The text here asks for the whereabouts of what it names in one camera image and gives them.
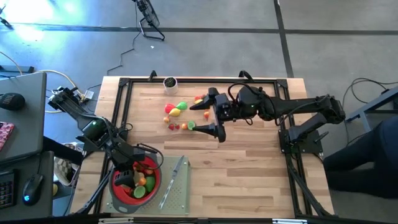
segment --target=white cable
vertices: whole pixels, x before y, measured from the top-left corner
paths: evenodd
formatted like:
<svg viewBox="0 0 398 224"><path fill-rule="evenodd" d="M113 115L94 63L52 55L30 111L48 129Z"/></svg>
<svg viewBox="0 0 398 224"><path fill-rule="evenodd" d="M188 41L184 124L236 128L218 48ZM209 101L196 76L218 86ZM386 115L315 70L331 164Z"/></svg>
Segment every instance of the white cable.
<svg viewBox="0 0 398 224"><path fill-rule="evenodd" d="M8 55L6 55L3 52L0 52L0 54L6 56L9 60L11 60L15 64L15 66L18 68L18 71L19 71L20 75L23 75L22 71L21 71L21 68L18 66L18 64L12 58L8 57ZM55 71L55 70L39 70L39 71L31 73L31 74L36 74L36 73L40 73L40 72L47 72L47 73L48 72L52 72L52 73L56 73L56 74L62 75L63 77L67 78L67 80L73 85L73 87L77 88L76 84L72 81L72 79L70 79L69 76L67 76L66 74L64 74L62 72L58 72L58 71ZM79 89L77 89L77 92L78 92L78 94L79 94L79 96L81 98L81 102L84 101L86 95L84 95ZM58 111L45 111L45 112L46 113L61 113L62 111L58 110Z"/></svg>
<svg viewBox="0 0 398 224"><path fill-rule="evenodd" d="M17 64L17 62L15 62L12 58L8 57L8 55L6 55L6 54L3 53L3 52L0 52L0 54L6 56L6 58L8 58L10 61L12 61L12 62L15 64L15 66L18 68L18 71L19 71L20 75L23 75L23 74L22 74L22 71L21 71L21 68L19 67L19 65Z"/></svg>
<svg viewBox="0 0 398 224"><path fill-rule="evenodd" d="M63 77L67 78L67 80L73 85L73 87L77 88L76 84L66 74L64 74L62 72L58 72L58 71L55 71L55 70L39 70L37 72L52 72L52 73L56 73L56 74L62 75ZM85 95L82 94L79 89L77 89L77 92L79 93L79 95L81 97L81 100L84 100L85 99Z"/></svg>

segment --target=knife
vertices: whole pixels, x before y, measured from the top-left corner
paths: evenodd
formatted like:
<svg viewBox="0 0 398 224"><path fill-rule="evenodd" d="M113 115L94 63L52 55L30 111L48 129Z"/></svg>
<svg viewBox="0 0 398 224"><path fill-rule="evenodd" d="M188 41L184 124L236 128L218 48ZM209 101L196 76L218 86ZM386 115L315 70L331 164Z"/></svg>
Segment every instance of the knife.
<svg viewBox="0 0 398 224"><path fill-rule="evenodd" d="M159 208L160 208L160 209L163 208L163 205L164 205L164 203L166 202L167 196L169 195L170 189L171 189L172 186L173 186L174 180L175 180L175 178L176 178L176 176L177 176L177 174L178 174L178 171L180 170L180 166L181 166L181 163L182 163L183 160L184 160L184 156L182 156L182 157L178 160L177 164L176 164L175 167L174 167L173 174L172 174L172 180L170 181L169 186L167 187L167 190L166 190L166 192L164 193L164 196L163 196L163 198L162 198L162 201L160 201L160 203L159 203Z"/></svg>

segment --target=black cable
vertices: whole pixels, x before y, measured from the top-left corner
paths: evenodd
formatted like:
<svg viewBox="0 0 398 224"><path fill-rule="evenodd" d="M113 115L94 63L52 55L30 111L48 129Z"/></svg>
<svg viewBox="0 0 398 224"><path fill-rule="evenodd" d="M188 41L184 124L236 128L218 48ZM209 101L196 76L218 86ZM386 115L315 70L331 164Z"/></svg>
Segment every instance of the black cable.
<svg viewBox="0 0 398 224"><path fill-rule="evenodd" d="M133 38L133 40L132 40L132 48L120 54L120 57L119 57L119 65L116 66L116 67L113 67L113 68L109 69L108 71L106 71L106 75L107 75L107 76L109 75L109 72L110 72L110 71L112 71L112 70L114 70L114 69L117 69L117 68L119 68L119 67L123 67L122 57L123 57L124 54L126 54L126 53L128 53L128 52L130 52L130 51L132 51L132 50L135 50L134 43L135 43L136 39L138 38L138 36L141 34L141 30L138 28L137 2L134 2L134 4L135 4L135 9L136 9L136 29L137 29L137 31L138 31L138 34L137 34L136 37Z"/></svg>
<svg viewBox="0 0 398 224"><path fill-rule="evenodd" d="M360 102L362 102L362 103L366 103L365 101L360 100L360 99L355 95L354 90L353 90L353 86L354 86L355 84L358 84L358 83L361 83L361 82L372 82L372 83L375 83L375 84L378 84L378 85L382 86L385 90L386 90L386 87L384 87L383 85L393 85L393 84L397 84L397 83L398 83L398 82L383 83L383 82L378 82L378 81L372 80L372 79L370 79L370 78L364 78L364 77L356 78L356 79L354 79L354 80L351 82L351 85L350 85L350 86L346 89L346 91L344 92L344 95L343 95L343 102L342 102L342 107L343 107L343 109L344 109L345 99L346 99L346 96L347 96L347 93L348 93L348 90L349 90L349 89L351 89L351 91L353 92L354 97L355 97L358 101L360 101ZM349 132L348 132L348 127L347 127L346 121L344 121L344 127L345 127L345 131L346 131L347 146L348 146L348 144L349 144L350 142L352 142L352 141L349 140Z"/></svg>
<svg viewBox="0 0 398 224"><path fill-rule="evenodd" d="M111 128L109 127L109 124L108 124L108 122L107 122L107 120L106 120L105 118L100 117L100 116L92 116L92 115L82 114L82 113L78 113L78 114L79 114L80 116L84 116L84 117L86 117L86 118L93 118L93 119L101 119L101 120L103 120L103 121L105 122L105 126L106 126L106 129L108 130L109 138L110 138L110 140L111 140L111 143L112 143L114 149L117 150L117 151L118 151L120 154L122 154L124 157L127 157L127 158L129 158L129 159L135 159L135 158L131 157L130 155L124 153L122 150L120 150L120 149L114 144L114 141L113 141L113 139L112 139L113 133L111 132ZM143 144L143 143L139 143L138 145L140 145L140 144L143 145L143 146L145 146L145 147L148 147L149 149L152 149L153 151L155 151L155 152L157 152L157 153L160 154L160 156L161 156L161 158L162 158L162 162L161 162L161 163L158 165L158 167L156 167L155 169L160 168L161 165L163 164L163 161L164 161L164 155L163 155L163 153L160 152L158 149L152 147L152 146L148 146L148 145L145 145L145 144ZM148 149L146 149L146 148L143 148L143 147L139 147L139 146L138 146L138 148L139 148L139 149L142 149L142 150L144 150L144 151L147 151L147 152L151 152L150 150L148 150Z"/></svg>
<svg viewBox="0 0 398 224"><path fill-rule="evenodd" d="M139 147L139 145L143 145L143 146L148 147L149 149L152 149L153 151L156 151L157 153L159 153L160 157L162 158L162 162L161 162L157 167L155 167L155 168L147 167L147 166L143 165L140 161L137 161L137 163L138 163L140 166L144 167L145 169L149 169L149 170L157 170L157 169L159 169L159 168L162 166L163 162L164 162L163 153L162 153L160 150L158 150L158 149L156 149L156 148L154 148L154 147L152 147L152 146L148 146L148 145L143 144L143 143L138 143L138 144L137 144L137 147L138 147L139 149L144 150L144 151L151 152L150 150L148 150L148 149L146 149L146 148L144 148L144 147Z"/></svg>
<svg viewBox="0 0 398 224"><path fill-rule="evenodd" d="M231 97L231 99L232 99L232 101L233 101L234 103L236 103L236 99L234 98L234 96L233 96L232 93L231 93L231 88L234 87L234 86L236 86L236 85L246 86L253 94L255 94L255 95L257 95L257 96L260 95L260 93L256 93L254 90L252 90L252 88L251 88L248 84L243 83L243 82L236 82L236 83L233 83L232 85L230 85L230 86L228 87L228 95L229 95L229 97Z"/></svg>
<svg viewBox="0 0 398 224"><path fill-rule="evenodd" d="M64 213L63 213L63 216L65 216L66 214L67 214L67 212L68 212L68 208L69 208L69 206L70 206L70 203L72 202L72 198L73 198L73 196L74 196L74 191L76 190L76 186L77 186L77 180L75 180L75 182L73 183L73 186L72 186L72 193L70 194L70 198L69 198L69 201L68 201L68 205L67 205L67 208L65 209L65 211L64 211Z"/></svg>
<svg viewBox="0 0 398 224"><path fill-rule="evenodd" d="M97 87L97 86L101 86L102 85L102 83L101 84L98 84L98 85L93 85L93 86L90 86L90 87L88 87L87 88L87 90L90 90L90 89L92 89L92 88L95 88L95 87Z"/></svg>
<svg viewBox="0 0 398 224"><path fill-rule="evenodd" d="M234 96L233 96L232 93L231 93L232 87L234 87L234 86L236 86L236 85L242 85L242 86L247 87L253 94L255 94L255 95L257 95L257 96L264 95L266 98L269 99L269 101L271 102L271 105L272 105L272 107L273 107L273 109L274 109L274 113L276 113L274 102L272 101L271 97L270 97L267 93L264 93L264 94L261 93L261 91L262 91L262 88L261 88L261 87L260 87L261 89L259 88L259 91L260 91L260 92L259 92L259 93L256 93L248 84L243 83L243 82L236 82L236 83L233 83L232 85L230 85L230 86L228 87L228 95L229 95L229 97L232 99L233 103L237 103L237 102L236 102L236 99L238 99L238 95L236 95L236 98L234 98ZM246 122L248 125L253 125L253 120L252 120L251 118L247 118L247 119L244 119L244 120L245 120L245 122Z"/></svg>
<svg viewBox="0 0 398 224"><path fill-rule="evenodd" d="M251 119L251 118L246 118L245 119L245 122L248 124L248 125L253 125L253 120Z"/></svg>
<svg viewBox="0 0 398 224"><path fill-rule="evenodd" d="M291 112L289 112L284 118L282 118L282 120L279 122L279 124L278 124L277 122L275 122L276 126L280 126L280 125L282 124L282 122L284 122L289 116L293 115L294 112L296 112L297 110L299 110L299 109L301 109L301 108L303 108L303 107L306 107L306 106L313 105L313 104L322 103L322 102L323 102L326 98L328 98L328 97L329 97L329 94L325 95L321 100L315 100L314 102L309 102L309 103L306 103L306 104L303 104L303 105L300 105L300 106L294 108L294 109L293 109Z"/></svg>

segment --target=computer mouse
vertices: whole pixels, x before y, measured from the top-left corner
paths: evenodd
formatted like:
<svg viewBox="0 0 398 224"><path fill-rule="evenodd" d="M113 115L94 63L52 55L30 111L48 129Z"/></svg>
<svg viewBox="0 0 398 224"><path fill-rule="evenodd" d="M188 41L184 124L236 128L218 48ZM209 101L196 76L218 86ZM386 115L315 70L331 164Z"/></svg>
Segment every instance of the computer mouse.
<svg viewBox="0 0 398 224"><path fill-rule="evenodd" d="M25 205L34 205L39 201L42 182L43 175L40 174L34 174L25 182L22 191L22 201Z"/></svg>

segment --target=green lime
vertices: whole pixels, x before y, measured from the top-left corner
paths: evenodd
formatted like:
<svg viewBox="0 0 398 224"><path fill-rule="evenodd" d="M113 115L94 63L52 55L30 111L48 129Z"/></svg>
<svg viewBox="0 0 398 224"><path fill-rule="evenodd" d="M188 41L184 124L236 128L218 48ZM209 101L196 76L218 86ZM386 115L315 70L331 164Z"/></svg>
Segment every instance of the green lime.
<svg viewBox="0 0 398 224"><path fill-rule="evenodd" d="M138 186L136 189L134 189L134 196L135 198L142 198L145 195L145 187L144 186Z"/></svg>
<svg viewBox="0 0 398 224"><path fill-rule="evenodd" d="M195 122L193 121L189 121L188 122L188 129L192 131L192 128L194 128L196 126Z"/></svg>

